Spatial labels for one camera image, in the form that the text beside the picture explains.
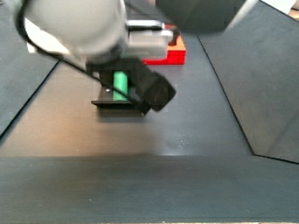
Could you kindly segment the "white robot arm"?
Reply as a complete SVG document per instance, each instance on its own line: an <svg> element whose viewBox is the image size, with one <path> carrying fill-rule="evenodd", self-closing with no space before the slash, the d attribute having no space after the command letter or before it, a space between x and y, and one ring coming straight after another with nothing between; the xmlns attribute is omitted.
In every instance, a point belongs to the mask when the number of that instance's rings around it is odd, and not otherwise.
<svg viewBox="0 0 299 224"><path fill-rule="evenodd" d="M13 25L37 53L81 71L141 113L173 99L172 84L144 61L166 56L180 35L156 19L132 19L125 0L8 0Z"/></svg>

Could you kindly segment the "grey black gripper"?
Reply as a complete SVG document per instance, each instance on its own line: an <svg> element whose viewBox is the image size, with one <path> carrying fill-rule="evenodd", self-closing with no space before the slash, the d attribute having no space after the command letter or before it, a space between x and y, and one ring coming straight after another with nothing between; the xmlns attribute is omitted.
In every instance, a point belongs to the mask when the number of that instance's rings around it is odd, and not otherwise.
<svg viewBox="0 0 299 224"><path fill-rule="evenodd" d="M106 63L88 63L88 74L121 71L126 74L134 88L134 95L129 96L112 87L140 109L145 115L149 110L160 111L174 97L176 91L168 80L152 71L142 62L144 57L153 57L158 53L166 56L166 46L172 40L169 26L156 20L129 20L128 37L129 48L126 57L117 57ZM109 84L98 77L101 85Z"/></svg>

